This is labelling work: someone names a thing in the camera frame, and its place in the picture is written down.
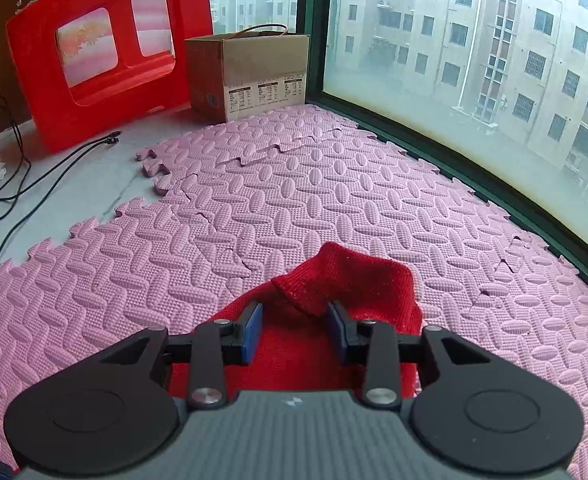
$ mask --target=red knit fabric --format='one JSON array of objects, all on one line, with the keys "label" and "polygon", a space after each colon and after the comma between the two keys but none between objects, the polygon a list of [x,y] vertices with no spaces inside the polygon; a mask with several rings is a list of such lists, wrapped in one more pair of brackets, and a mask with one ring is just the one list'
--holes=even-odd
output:
[{"label": "red knit fabric", "polygon": [[[289,274],[250,290],[212,319],[237,319],[251,300],[263,304],[263,334],[248,367],[227,366],[228,394],[238,390],[359,391],[363,367],[341,367],[327,332],[327,303],[339,300],[354,319],[378,319],[418,334],[421,311],[410,270],[333,242]],[[182,397],[188,365],[174,365],[169,391]],[[403,397],[414,394],[416,368],[401,365]]]}]

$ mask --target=box handle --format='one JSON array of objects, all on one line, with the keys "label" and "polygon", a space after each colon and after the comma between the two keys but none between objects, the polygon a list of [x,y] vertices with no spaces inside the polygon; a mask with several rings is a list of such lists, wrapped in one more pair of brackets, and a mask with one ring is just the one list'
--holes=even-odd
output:
[{"label": "box handle", "polygon": [[279,34],[279,36],[284,36],[289,31],[288,27],[286,25],[282,25],[281,23],[263,23],[262,25],[254,25],[253,27],[247,27],[247,28],[244,28],[243,30],[239,30],[237,33],[232,34],[232,36],[229,37],[229,40],[234,40],[235,38],[240,37],[245,32],[248,32],[250,30],[254,30],[255,28],[261,28],[261,27],[282,27],[282,28],[284,28],[285,30],[283,30],[283,32],[281,32]]}]

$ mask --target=white label on box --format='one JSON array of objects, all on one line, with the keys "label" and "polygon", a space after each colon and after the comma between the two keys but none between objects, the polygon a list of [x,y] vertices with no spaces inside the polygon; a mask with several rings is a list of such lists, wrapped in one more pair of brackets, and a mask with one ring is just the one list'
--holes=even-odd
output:
[{"label": "white label on box", "polygon": [[274,108],[303,104],[306,79],[305,74],[293,74],[272,80],[254,81],[238,87],[226,86],[227,120],[234,121]]}]

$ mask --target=textured mat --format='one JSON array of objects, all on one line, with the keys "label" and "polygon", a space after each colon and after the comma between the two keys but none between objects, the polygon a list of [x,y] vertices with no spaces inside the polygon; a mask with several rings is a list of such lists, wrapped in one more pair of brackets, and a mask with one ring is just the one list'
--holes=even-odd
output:
[{"label": "textured mat", "polygon": [[506,212],[318,108],[212,126],[138,153],[165,197],[0,266],[0,458],[7,403],[149,324],[186,332],[327,240],[407,264],[425,323],[568,391],[586,416],[588,285]]}]

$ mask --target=ribbed gray surface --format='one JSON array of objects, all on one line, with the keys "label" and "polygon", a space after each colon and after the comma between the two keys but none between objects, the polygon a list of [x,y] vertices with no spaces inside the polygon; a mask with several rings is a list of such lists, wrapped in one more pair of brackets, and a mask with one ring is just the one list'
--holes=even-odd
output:
[{"label": "ribbed gray surface", "polygon": [[[21,480],[47,476],[24,471]],[[199,412],[152,460],[110,480],[462,480],[427,454],[389,412],[347,392],[242,392],[231,406]],[[563,470],[541,480],[570,480]]]}]

